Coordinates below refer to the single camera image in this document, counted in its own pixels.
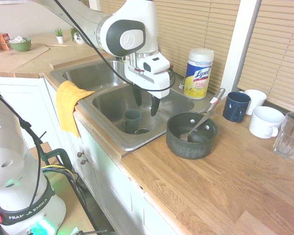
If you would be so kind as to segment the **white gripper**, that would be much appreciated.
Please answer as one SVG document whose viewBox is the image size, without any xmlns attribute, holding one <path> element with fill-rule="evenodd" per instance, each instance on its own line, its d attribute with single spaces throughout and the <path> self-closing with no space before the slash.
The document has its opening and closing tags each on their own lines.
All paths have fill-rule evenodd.
<svg viewBox="0 0 294 235">
<path fill-rule="evenodd" d="M 150 115 L 152 117 L 155 116 L 159 108 L 160 98 L 164 98 L 170 93 L 169 73 L 167 71 L 158 74 L 152 74 L 149 72 L 137 73 L 129 65 L 124 66 L 124 73 L 125 77 L 135 84 L 133 85 L 133 94 L 138 106 L 141 106 L 142 104 L 140 88 L 145 89 L 152 94 Z"/>
</svg>

